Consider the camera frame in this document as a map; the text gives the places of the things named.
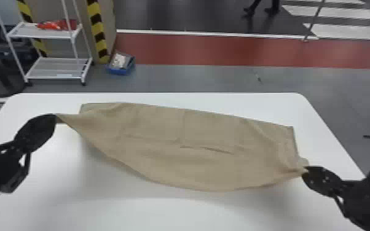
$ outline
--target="black equipment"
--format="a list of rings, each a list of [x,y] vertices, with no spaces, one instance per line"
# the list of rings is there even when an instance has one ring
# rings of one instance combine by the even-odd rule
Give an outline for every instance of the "black equipment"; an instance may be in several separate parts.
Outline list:
[[[31,153],[53,135],[57,117],[41,115],[29,120],[13,141],[0,145],[0,193],[12,193],[29,173]],[[370,173],[362,181],[343,181],[320,167],[306,167],[305,184],[321,195],[331,197],[344,217],[370,231]]]
[[[0,192],[12,193],[22,183],[29,173],[31,153],[50,139],[55,126],[55,115],[35,117],[18,131],[13,141],[0,145]]]

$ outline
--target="red object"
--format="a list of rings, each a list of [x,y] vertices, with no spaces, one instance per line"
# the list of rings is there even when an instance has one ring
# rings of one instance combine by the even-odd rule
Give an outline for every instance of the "red object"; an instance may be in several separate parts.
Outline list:
[[[75,30],[77,28],[77,21],[75,19],[69,19],[69,23],[71,30]],[[38,23],[37,27],[40,29],[69,30],[66,19]]]

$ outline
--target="beige cloth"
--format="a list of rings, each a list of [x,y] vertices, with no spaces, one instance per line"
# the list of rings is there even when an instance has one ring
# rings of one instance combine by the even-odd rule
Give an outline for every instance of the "beige cloth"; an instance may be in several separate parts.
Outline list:
[[[230,191],[306,172],[292,127],[145,104],[85,104],[57,115],[112,159],[163,184]]]

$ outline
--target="hazard stripe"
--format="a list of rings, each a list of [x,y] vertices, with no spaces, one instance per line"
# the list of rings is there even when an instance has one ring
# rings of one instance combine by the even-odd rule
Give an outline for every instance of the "hazard stripe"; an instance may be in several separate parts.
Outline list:
[[[30,8],[26,4],[25,0],[17,0],[17,7],[23,17],[23,20],[28,23],[33,23]],[[43,57],[47,57],[47,49],[41,39],[33,39],[33,45],[40,51],[40,54]]]
[[[107,63],[109,61],[109,53],[98,0],[86,0],[86,2],[87,13],[90,17],[90,24],[92,26],[92,36],[95,39],[96,52],[100,62]]]

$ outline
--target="person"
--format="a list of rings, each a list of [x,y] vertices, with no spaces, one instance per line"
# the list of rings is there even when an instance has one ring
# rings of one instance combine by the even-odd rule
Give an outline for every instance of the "person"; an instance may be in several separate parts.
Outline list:
[[[252,3],[252,5],[250,5],[247,8],[244,8],[245,13],[248,16],[253,16],[255,14],[255,9],[257,8],[258,4],[261,1],[262,0],[255,0],[254,3]],[[272,0],[271,7],[265,8],[264,11],[267,12],[269,15],[275,15],[275,14],[279,13],[279,11],[280,11],[280,0]]]

